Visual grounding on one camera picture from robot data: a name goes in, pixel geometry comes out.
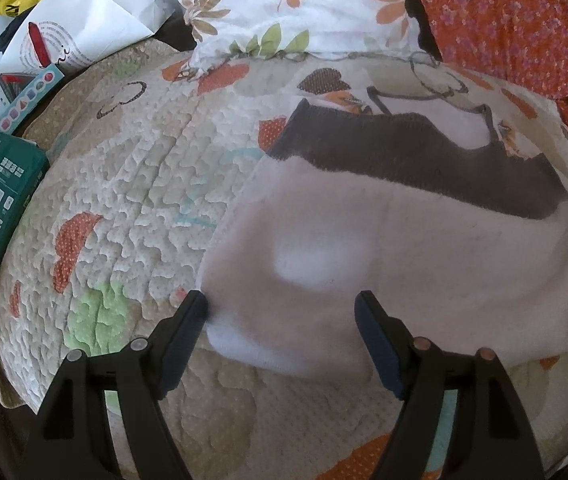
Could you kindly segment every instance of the paper bag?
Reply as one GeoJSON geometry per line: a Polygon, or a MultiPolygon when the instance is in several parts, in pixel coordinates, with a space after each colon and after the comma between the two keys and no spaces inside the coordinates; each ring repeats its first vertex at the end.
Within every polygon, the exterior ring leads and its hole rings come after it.
{"type": "Polygon", "coordinates": [[[150,37],[174,10],[167,0],[42,0],[10,42],[0,73],[41,71],[29,23],[38,27],[51,62],[71,74],[150,37]]]}

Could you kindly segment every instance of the pillowcase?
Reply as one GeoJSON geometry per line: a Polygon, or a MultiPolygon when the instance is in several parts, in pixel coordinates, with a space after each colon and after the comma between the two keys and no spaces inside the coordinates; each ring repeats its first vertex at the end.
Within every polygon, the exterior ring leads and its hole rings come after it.
{"type": "Polygon", "coordinates": [[[203,73],[232,56],[308,52],[407,55],[419,50],[419,25],[404,0],[180,0],[203,73]]]}

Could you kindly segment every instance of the bed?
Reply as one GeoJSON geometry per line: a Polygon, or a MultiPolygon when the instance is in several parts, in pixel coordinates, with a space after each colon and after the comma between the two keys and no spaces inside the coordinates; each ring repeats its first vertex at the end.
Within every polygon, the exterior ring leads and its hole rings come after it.
{"type": "MultiPolygon", "coordinates": [[[[116,351],[174,312],[229,203],[302,98],[367,112],[374,75],[405,63],[240,59],[188,81],[187,57],[155,40],[126,48],[68,84],[24,134],[54,164],[0,273],[4,406],[36,411],[69,349],[116,351]]],[[[529,140],[564,161],[568,178],[557,105],[450,69],[476,92],[472,99],[487,85],[522,98],[528,107],[502,100],[500,113],[520,134],[537,124],[529,140]]],[[[509,374],[551,469],[568,454],[568,353],[509,374]]],[[[122,472],[135,478],[116,398],[108,407],[122,472]]],[[[203,336],[162,409],[194,478],[329,480],[368,478],[400,404],[375,385],[307,381],[228,360],[203,336]]],[[[425,478],[438,477],[442,458],[425,478]]]]}

